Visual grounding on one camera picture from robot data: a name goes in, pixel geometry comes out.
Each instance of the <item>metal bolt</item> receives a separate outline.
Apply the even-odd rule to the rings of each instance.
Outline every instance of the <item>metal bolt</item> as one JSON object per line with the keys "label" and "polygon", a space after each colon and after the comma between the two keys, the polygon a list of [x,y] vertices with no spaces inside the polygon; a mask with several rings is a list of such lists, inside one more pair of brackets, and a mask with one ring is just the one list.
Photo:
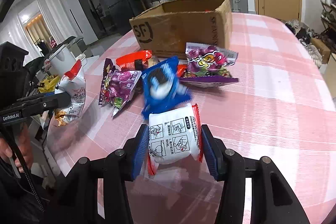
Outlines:
{"label": "metal bolt", "polygon": [[114,153],[117,156],[122,156],[123,154],[125,154],[125,151],[123,149],[117,149]]}
{"label": "metal bolt", "polygon": [[271,159],[269,157],[266,157],[266,156],[262,158],[262,161],[266,164],[271,163]]}
{"label": "metal bolt", "polygon": [[229,156],[232,156],[232,155],[235,154],[235,152],[232,149],[227,149],[227,150],[225,150],[225,154],[229,155]]}
{"label": "metal bolt", "polygon": [[87,157],[81,157],[81,158],[78,160],[78,162],[79,162],[80,164],[85,164],[85,163],[87,163]]}

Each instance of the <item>human hand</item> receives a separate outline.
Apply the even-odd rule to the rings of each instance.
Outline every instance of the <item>human hand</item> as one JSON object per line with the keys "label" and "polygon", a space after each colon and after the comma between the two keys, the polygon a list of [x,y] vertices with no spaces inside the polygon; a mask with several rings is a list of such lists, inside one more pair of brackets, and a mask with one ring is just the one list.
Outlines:
{"label": "human hand", "polygon": [[[28,128],[25,123],[23,123],[22,130],[18,138],[18,147],[27,163],[28,168],[30,169],[31,166],[33,165],[34,158],[32,147],[30,145]],[[0,157],[4,161],[8,162],[8,158],[11,157],[12,155],[13,155],[12,150],[7,144],[7,142],[3,138],[0,138]],[[19,168],[20,173],[24,172],[18,158],[15,159],[15,165],[16,167]]]}

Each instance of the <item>pink and white tablecloth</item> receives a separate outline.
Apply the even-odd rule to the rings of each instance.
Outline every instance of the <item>pink and white tablecloth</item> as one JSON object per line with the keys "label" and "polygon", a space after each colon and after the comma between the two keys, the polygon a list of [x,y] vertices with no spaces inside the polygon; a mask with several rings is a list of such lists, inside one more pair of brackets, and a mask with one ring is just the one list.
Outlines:
{"label": "pink and white tablecloth", "polygon": [[[269,156],[294,190],[310,223],[321,223],[336,202],[336,112],[329,90],[308,53],[278,20],[233,14],[230,49],[239,52],[229,67],[238,84],[191,89],[201,123],[226,147],[244,157]],[[139,50],[133,32],[111,46],[86,72],[87,96],[82,117],[57,128],[52,121],[48,147],[66,175],[83,156],[102,158],[137,133],[143,123],[143,96],[117,118],[98,106],[105,58]],[[137,224],[214,223],[222,183],[210,176],[205,160],[191,157],[160,165],[149,177],[142,168],[127,183]],[[98,211],[103,214],[102,187]],[[251,180],[246,182],[244,223],[249,223]]]}

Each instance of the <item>blue gripper pad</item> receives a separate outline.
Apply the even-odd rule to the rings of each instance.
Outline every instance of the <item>blue gripper pad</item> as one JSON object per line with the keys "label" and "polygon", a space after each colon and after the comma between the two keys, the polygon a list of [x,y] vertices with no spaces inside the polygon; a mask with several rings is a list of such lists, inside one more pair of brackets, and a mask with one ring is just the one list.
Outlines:
{"label": "blue gripper pad", "polygon": [[218,147],[216,140],[206,124],[202,125],[202,141],[204,156],[210,175],[212,175],[216,181],[223,181],[223,176],[226,173],[226,163],[224,162],[222,151]]}
{"label": "blue gripper pad", "polygon": [[132,155],[131,177],[133,180],[140,174],[143,160],[148,152],[149,127],[142,124],[134,139],[134,153]]}

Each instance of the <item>white snack bag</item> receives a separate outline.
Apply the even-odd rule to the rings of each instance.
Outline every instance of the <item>white snack bag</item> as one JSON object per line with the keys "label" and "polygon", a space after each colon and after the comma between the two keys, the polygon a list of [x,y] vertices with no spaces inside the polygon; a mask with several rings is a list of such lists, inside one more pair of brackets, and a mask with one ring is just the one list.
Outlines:
{"label": "white snack bag", "polygon": [[77,119],[85,104],[86,82],[82,63],[78,60],[70,71],[67,71],[55,89],[55,94],[67,92],[71,95],[68,107],[55,109],[55,119],[58,126],[63,126]]}
{"label": "white snack bag", "polygon": [[149,115],[148,173],[155,175],[159,164],[188,157],[202,162],[200,119],[197,105],[190,103],[160,114]]}

